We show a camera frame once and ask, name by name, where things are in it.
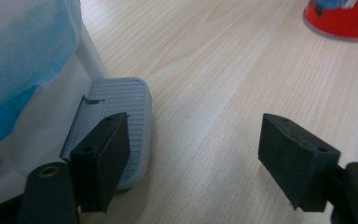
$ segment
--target wooden floor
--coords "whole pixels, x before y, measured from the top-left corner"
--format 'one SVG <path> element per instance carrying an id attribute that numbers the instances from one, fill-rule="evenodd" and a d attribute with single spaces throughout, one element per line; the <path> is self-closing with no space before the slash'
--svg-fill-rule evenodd
<path id="1" fill-rule="evenodd" d="M 111 77 L 153 97 L 144 180 L 82 223 L 330 223 L 294 211 L 257 159 L 263 113 L 358 161 L 358 42 L 312 32 L 308 0 L 81 0 Z"/>

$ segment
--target screw hole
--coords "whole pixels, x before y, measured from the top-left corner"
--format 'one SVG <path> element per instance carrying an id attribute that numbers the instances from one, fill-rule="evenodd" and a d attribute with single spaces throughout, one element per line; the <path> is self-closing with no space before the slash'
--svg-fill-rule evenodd
<path id="1" fill-rule="evenodd" d="M 39 176 L 47 178 L 56 175 L 60 171 L 58 166 L 48 166 L 39 172 Z"/>
<path id="2" fill-rule="evenodd" d="M 328 150 L 327 150 L 327 148 L 325 148 L 325 147 L 318 147 L 318 151 L 320 151 L 320 152 L 327 152 Z"/>
<path id="3" fill-rule="evenodd" d="M 92 147 L 85 147 L 85 148 L 83 148 L 83 150 L 82 150 L 82 152 L 84 152 L 84 153 L 89 153 L 89 152 L 91 152 L 92 151 Z"/>

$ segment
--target red cup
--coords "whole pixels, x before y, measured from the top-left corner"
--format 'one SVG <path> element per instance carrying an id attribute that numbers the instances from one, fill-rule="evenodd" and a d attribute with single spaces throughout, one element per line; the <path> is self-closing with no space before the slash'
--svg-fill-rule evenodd
<path id="1" fill-rule="evenodd" d="M 358 0 L 354 6 L 332 9 L 320 9 L 312 3 L 305 8 L 304 18 L 308 26 L 319 33 L 358 39 Z"/>

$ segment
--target foot pedal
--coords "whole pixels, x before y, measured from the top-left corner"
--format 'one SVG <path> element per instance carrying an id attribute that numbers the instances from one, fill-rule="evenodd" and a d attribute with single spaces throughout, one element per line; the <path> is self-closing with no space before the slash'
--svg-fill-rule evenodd
<path id="1" fill-rule="evenodd" d="M 145 175 L 152 119 L 152 99 L 144 81 L 136 77 L 107 78 L 93 83 L 83 98 L 66 139 L 61 158 L 70 152 L 104 118 L 126 112 L 130 138 L 130 159 L 117 189 L 130 189 Z"/>

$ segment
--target plastic cover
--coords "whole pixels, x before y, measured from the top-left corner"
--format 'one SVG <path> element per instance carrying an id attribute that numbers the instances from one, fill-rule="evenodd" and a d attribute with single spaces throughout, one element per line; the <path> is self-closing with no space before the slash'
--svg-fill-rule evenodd
<path id="1" fill-rule="evenodd" d="M 81 29 L 78 0 L 0 0 L 0 140 L 72 58 Z"/>

